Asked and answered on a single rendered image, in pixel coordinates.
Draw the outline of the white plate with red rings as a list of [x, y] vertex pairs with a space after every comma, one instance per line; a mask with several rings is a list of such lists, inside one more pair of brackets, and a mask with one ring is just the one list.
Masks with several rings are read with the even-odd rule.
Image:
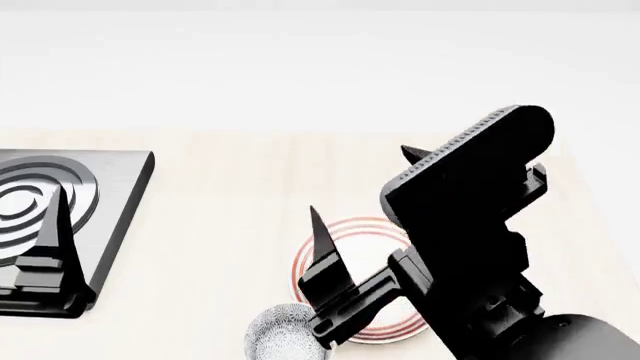
[[[410, 245], [408, 236], [385, 218], [346, 218], [328, 224], [327, 228], [337, 250], [355, 284], [360, 284], [369, 275], [387, 265], [389, 255]], [[313, 260], [313, 237], [300, 242], [295, 248], [288, 275], [291, 298], [305, 303], [298, 280], [311, 266]], [[404, 297], [386, 305], [374, 320], [350, 341], [360, 344], [389, 344], [404, 341], [428, 329], [418, 311]]]

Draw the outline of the grey stove burner plate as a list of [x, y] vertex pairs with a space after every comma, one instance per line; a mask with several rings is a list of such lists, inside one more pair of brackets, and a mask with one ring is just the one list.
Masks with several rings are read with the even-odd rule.
[[0, 299], [0, 317], [74, 319], [93, 308], [151, 179], [150, 151], [0, 149], [0, 260], [35, 257], [58, 186], [67, 194], [74, 241], [94, 301], [80, 294]]

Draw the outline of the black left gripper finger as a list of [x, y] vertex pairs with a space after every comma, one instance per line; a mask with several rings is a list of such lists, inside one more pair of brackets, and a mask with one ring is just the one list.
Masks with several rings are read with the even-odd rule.
[[74, 241], [70, 209], [65, 189], [58, 186], [47, 206], [39, 230], [35, 257], [48, 260], [43, 272], [51, 275], [47, 284], [60, 293], [80, 294], [85, 301], [94, 301], [96, 293], [86, 284]]

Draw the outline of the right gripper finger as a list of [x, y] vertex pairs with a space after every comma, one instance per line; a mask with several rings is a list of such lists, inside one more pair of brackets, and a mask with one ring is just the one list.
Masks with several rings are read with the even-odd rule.
[[309, 206], [313, 260], [298, 280], [298, 286], [309, 305], [319, 311], [337, 296], [355, 287], [346, 264], [331, 233], [314, 208]]
[[410, 164], [416, 164], [423, 158], [431, 155], [431, 152], [424, 149], [415, 148], [413, 146], [400, 146], [402, 155]]

